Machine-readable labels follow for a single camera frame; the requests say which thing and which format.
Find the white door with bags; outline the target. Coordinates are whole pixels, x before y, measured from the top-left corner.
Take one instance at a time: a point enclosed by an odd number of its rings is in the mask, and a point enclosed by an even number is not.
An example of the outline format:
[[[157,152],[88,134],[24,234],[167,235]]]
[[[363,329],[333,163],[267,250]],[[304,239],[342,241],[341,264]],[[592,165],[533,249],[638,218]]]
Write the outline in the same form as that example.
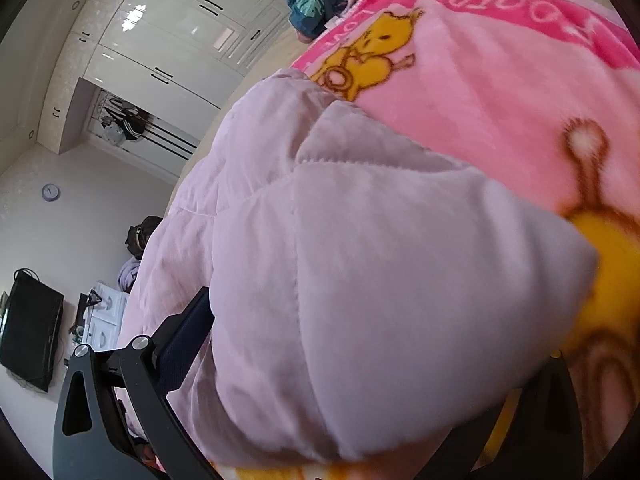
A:
[[[200,144],[194,136],[101,88],[88,111],[85,138],[172,184]]]

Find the pink quilted jacket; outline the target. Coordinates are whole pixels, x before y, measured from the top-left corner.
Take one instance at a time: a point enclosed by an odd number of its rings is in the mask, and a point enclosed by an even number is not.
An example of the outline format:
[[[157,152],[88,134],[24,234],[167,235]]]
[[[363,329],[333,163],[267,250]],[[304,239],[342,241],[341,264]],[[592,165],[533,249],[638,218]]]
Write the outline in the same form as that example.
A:
[[[359,462],[433,443],[524,382],[597,261],[562,218],[281,70],[178,188],[119,340],[207,287],[207,349],[169,398],[203,454]]]

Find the white drawer cabinet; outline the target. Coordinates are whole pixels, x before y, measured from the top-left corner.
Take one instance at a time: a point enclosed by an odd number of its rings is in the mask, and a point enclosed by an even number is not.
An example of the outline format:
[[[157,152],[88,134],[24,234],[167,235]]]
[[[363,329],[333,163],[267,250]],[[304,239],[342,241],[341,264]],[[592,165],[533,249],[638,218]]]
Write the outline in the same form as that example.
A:
[[[72,328],[77,343],[97,352],[116,349],[128,298],[126,292],[102,282],[82,292]]]

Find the round wall clock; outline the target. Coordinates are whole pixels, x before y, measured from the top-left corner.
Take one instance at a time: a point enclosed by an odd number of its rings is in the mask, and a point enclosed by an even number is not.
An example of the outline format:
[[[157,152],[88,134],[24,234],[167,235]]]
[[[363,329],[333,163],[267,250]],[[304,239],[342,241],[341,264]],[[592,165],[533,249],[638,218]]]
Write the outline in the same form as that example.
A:
[[[47,183],[41,189],[41,196],[47,203],[52,203],[61,197],[61,189],[54,183]]]

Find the lavender clothes pile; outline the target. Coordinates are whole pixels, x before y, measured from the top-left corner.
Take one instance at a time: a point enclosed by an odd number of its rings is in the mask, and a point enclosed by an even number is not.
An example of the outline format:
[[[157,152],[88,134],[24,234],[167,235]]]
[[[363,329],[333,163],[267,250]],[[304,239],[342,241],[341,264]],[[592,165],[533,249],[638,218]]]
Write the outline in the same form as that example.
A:
[[[121,292],[129,294],[137,281],[140,269],[140,261],[137,258],[129,258],[120,268],[117,275],[117,286]]]

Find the pink cartoon bear blanket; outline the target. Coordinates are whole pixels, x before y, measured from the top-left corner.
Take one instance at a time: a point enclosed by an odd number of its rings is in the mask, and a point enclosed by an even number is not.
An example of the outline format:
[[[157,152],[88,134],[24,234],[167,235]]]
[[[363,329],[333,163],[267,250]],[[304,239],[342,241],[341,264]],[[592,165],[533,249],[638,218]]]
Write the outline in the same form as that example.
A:
[[[555,214],[596,250],[596,276],[561,343],[496,404],[359,462],[297,478],[416,476],[451,430],[505,403],[474,467],[489,464],[521,388],[562,354],[582,422],[584,474],[637,478],[639,52],[578,0],[363,0],[296,70],[422,148],[461,160]]]

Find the black bag on floor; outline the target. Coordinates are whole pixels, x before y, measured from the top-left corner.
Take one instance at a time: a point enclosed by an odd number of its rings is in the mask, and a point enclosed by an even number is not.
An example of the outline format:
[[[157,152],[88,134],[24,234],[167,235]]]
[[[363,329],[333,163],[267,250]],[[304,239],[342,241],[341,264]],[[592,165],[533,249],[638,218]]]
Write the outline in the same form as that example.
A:
[[[130,226],[125,240],[125,246],[128,252],[130,252],[130,255],[137,260],[142,259],[143,252],[149,243],[151,235],[162,220],[162,217],[149,216],[136,226]]]

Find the black flat television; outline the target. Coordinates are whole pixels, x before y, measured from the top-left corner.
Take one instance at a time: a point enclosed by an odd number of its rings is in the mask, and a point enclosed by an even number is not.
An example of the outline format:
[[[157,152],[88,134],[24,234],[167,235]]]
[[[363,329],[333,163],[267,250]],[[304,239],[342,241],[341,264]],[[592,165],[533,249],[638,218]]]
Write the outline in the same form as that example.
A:
[[[40,391],[53,377],[64,296],[26,269],[14,273],[1,321],[1,365]]]

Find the white glossy wardrobe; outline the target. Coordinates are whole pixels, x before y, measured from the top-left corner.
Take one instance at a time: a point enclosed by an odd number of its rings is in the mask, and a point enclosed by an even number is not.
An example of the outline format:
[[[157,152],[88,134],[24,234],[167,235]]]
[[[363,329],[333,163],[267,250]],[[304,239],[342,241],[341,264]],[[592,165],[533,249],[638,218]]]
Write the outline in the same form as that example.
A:
[[[283,0],[64,0],[63,14],[37,134],[56,154],[81,132],[72,102],[89,101],[83,84],[201,141],[286,25]]]

